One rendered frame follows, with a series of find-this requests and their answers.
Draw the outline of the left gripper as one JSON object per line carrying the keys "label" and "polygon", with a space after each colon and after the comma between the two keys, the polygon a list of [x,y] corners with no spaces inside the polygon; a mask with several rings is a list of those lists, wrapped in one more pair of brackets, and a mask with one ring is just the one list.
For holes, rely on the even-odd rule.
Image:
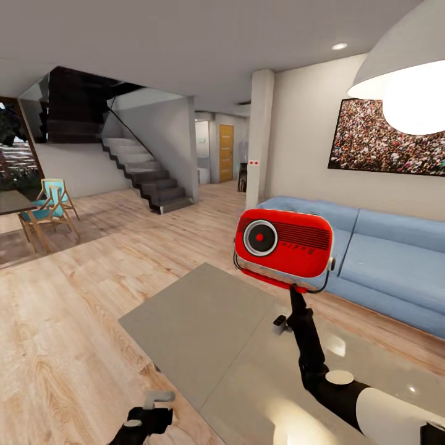
{"label": "left gripper", "polygon": [[161,433],[164,434],[167,426],[171,426],[172,423],[172,409],[163,409],[162,407],[156,407],[152,410],[143,410],[143,408],[134,407],[130,410],[129,418],[146,416],[151,422],[151,434]]}

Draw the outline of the radio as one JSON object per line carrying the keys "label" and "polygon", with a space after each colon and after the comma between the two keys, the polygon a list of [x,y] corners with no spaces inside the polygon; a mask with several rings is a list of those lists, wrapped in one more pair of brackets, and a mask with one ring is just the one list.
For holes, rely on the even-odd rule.
{"label": "radio", "polygon": [[[256,232],[265,238],[262,240]],[[256,237],[262,241],[256,241]],[[333,228],[324,218],[254,207],[247,209],[237,222],[234,252],[235,258],[298,278],[316,278],[327,270],[324,287],[313,290],[241,268],[244,274],[283,289],[293,286],[301,294],[317,294],[327,286],[329,272],[336,267],[336,260],[332,258],[333,243]]]}

